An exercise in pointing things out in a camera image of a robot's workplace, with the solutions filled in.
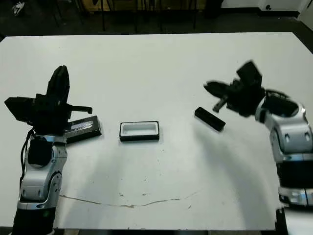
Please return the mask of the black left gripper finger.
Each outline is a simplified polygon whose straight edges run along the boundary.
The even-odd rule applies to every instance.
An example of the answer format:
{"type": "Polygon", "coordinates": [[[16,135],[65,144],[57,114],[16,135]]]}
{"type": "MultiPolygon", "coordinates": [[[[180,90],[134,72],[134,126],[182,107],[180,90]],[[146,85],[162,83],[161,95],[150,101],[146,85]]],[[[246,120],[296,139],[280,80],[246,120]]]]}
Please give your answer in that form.
{"type": "Polygon", "coordinates": [[[60,81],[60,76],[59,73],[61,72],[61,66],[59,66],[52,74],[52,77],[48,83],[47,87],[47,95],[48,96],[55,96],[55,97],[60,97],[60,86],[59,86],[59,81],[60,81]]]}
{"type": "Polygon", "coordinates": [[[62,66],[62,99],[68,99],[70,83],[69,83],[69,73],[65,65],[62,66]]]}

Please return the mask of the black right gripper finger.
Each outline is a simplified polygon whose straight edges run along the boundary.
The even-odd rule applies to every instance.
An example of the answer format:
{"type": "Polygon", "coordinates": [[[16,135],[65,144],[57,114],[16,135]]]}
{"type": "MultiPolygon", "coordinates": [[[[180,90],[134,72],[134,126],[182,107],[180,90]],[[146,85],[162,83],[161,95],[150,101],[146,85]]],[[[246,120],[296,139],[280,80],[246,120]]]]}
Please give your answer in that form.
{"type": "Polygon", "coordinates": [[[217,98],[228,96],[227,90],[222,88],[208,88],[207,90],[211,95],[217,98]]]}
{"type": "Polygon", "coordinates": [[[224,82],[207,81],[203,86],[206,89],[226,89],[229,85],[224,82]]]}

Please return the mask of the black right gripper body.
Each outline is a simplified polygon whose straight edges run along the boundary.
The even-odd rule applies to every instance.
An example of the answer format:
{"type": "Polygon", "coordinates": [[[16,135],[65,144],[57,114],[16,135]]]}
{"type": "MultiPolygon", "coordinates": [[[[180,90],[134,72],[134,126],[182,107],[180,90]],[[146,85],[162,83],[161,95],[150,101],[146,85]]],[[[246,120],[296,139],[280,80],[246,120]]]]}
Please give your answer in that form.
{"type": "Polygon", "coordinates": [[[265,89],[257,81],[244,82],[234,79],[226,88],[228,96],[219,98],[213,106],[213,111],[218,113],[223,106],[237,112],[243,117],[249,117],[256,113],[256,108],[265,96],[265,89]]]}

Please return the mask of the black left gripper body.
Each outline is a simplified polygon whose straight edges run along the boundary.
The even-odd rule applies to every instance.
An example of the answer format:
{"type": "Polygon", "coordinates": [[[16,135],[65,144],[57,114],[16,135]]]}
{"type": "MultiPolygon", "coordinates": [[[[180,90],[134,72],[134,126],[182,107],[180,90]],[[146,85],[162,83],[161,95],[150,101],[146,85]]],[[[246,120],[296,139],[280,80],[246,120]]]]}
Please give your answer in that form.
{"type": "Polygon", "coordinates": [[[37,134],[62,134],[71,113],[92,113],[89,106],[75,106],[67,102],[67,96],[37,94],[34,101],[32,125],[37,134]]]}

